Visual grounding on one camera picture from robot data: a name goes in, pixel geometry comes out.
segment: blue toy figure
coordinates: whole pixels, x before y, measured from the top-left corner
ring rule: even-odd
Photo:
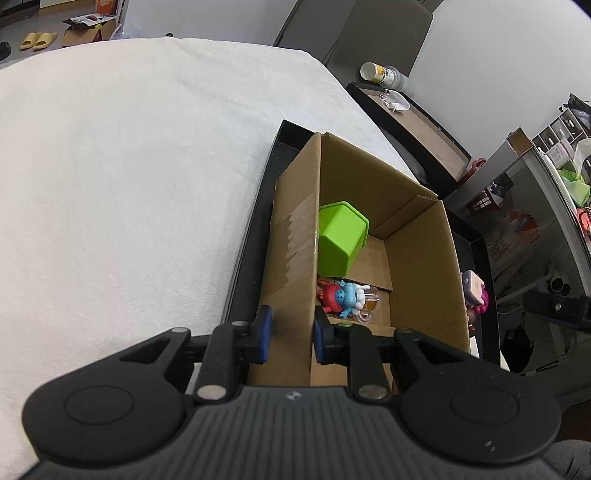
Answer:
[[[335,299],[343,308],[343,311],[339,313],[339,317],[345,319],[359,315],[359,311],[365,305],[365,290],[369,290],[371,287],[343,280],[339,280],[337,283],[341,288],[335,292]]]

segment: green plastic cup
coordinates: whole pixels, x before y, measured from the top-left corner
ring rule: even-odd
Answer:
[[[318,275],[345,277],[367,243],[369,220],[347,202],[320,207]]]

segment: floor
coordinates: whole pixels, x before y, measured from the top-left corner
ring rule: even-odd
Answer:
[[[63,21],[68,18],[91,13],[93,12],[93,7],[76,5],[73,8],[63,9],[57,12],[43,13],[43,10],[41,12],[41,14],[39,12],[35,13],[31,18],[0,28],[0,42],[7,41],[10,43],[12,50],[11,54],[5,60],[0,61],[0,69],[34,55],[42,55],[46,51],[61,48],[61,38],[68,27]],[[32,51],[29,49],[20,51],[18,47],[29,32],[56,32],[57,38],[45,50]]]

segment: cardboard box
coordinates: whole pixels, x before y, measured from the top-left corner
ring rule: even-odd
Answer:
[[[116,26],[117,23],[115,19],[83,29],[71,25],[64,32],[64,37],[61,39],[61,46],[62,48],[72,47],[74,45],[82,45],[84,43],[109,40],[115,31]]]
[[[314,134],[277,181],[261,304],[273,309],[259,385],[341,385],[346,369],[312,357],[318,208],[345,200],[370,222],[348,278],[383,292],[377,335],[411,327],[469,352],[466,309],[443,203],[430,190],[332,134]]]

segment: yellow slipper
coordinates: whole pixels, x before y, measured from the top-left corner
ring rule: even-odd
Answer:
[[[43,50],[53,43],[56,39],[57,33],[42,33],[33,45],[33,50]]]
[[[39,35],[41,34],[36,32],[29,33],[22,41],[20,49],[27,50],[28,48],[31,48],[39,38]]]

